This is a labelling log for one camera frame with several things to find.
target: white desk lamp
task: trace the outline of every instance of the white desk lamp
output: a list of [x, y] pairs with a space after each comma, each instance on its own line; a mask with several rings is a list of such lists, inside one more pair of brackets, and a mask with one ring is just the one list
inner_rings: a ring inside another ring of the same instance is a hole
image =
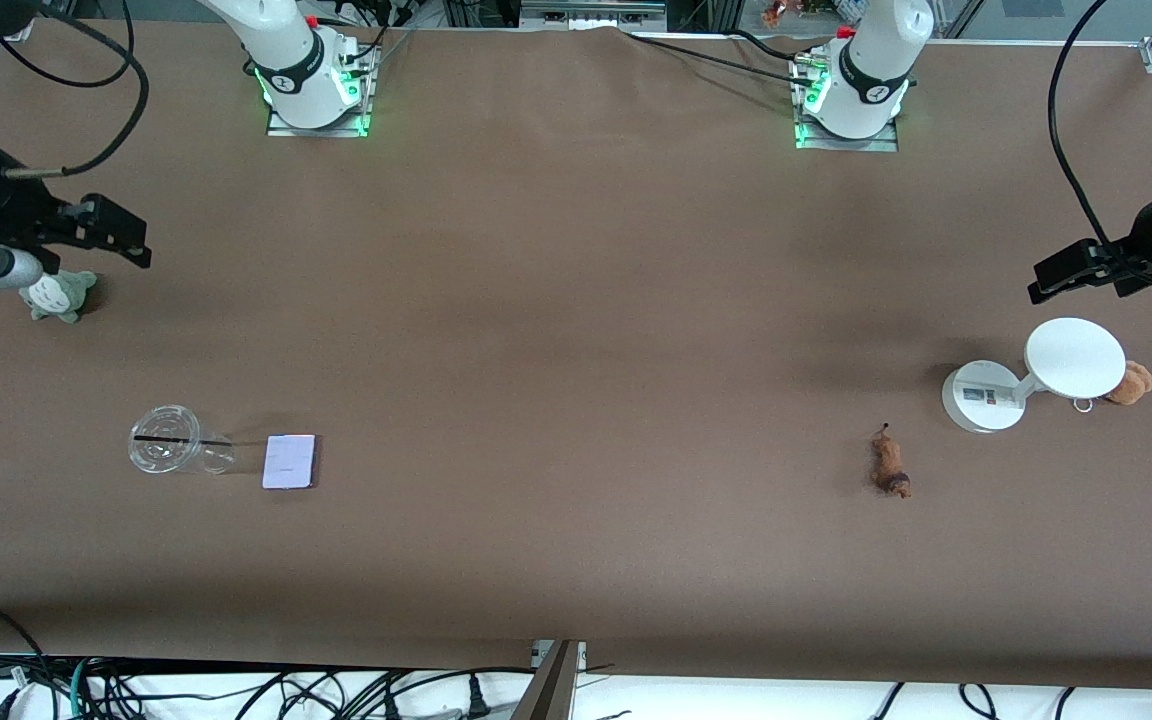
[[1091, 409], [1094, 397], [1123, 381], [1128, 359], [1123, 346], [1101, 325], [1058, 318], [1029, 334], [1025, 365], [1025, 379], [988, 359], [961, 366], [941, 388], [946, 412], [964, 430], [996, 433], [1018, 423], [1025, 400], [1039, 391], [1069, 397], [1075, 407], [1087, 401]]

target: gray plush toy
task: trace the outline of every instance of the gray plush toy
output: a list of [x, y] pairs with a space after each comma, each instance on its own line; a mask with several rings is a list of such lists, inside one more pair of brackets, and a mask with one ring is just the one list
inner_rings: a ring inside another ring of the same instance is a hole
[[60, 270], [55, 275], [41, 275], [32, 286], [20, 288], [20, 297], [29, 305], [29, 316], [36, 320], [54, 314], [65, 323], [74, 324], [78, 321], [83, 301], [88, 300], [88, 288], [93, 285], [96, 273]]

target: clear plastic cup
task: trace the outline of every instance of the clear plastic cup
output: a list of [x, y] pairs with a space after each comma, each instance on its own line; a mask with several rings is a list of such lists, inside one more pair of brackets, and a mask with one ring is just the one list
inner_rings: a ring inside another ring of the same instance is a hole
[[127, 454], [146, 473], [220, 475], [234, 464], [234, 444], [198, 423], [188, 407], [161, 406], [132, 425]]

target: white round lamp base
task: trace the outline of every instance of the white round lamp base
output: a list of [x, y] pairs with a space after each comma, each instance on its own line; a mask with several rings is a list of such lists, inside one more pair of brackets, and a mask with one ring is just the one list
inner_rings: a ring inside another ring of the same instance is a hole
[[941, 388], [945, 411], [963, 430], [996, 433], [1020, 423], [1025, 414], [1023, 397], [1016, 400], [1020, 379], [1009, 369], [978, 359], [950, 373]]

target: brown table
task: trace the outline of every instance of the brown table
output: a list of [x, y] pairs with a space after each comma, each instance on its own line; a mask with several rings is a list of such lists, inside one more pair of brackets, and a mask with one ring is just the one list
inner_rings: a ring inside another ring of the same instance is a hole
[[[50, 23], [24, 50], [113, 67]], [[929, 47], [899, 154], [840, 154], [794, 149], [776, 83], [614, 31], [418, 32], [372, 137], [272, 141], [227, 28], [138, 24], [145, 119], [52, 187], [142, 214], [154, 267], [65, 252], [103, 275], [76, 327], [0, 293], [0, 607], [50, 652], [442, 666], [581, 637], [626, 673], [1152, 685], [1152, 395], [1038, 396], [993, 437], [940, 404], [1053, 316], [1152, 369], [1152, 291], [1025, 296], [1087, 234], [1044, 131], [1055, 54]], [[1068, 70], [1064, 144], [1124, 232], [1152, 76], [1126, 47]], [[132, 91], [0, 56], [1, 145], [88, 158]], [[244, 472], [138, 473], [127, 430], [166, 402]], [[884, 420], [914, 500], [867, 482]], [[260, 490], [283, 432], [323, 435], [319, 487]]]

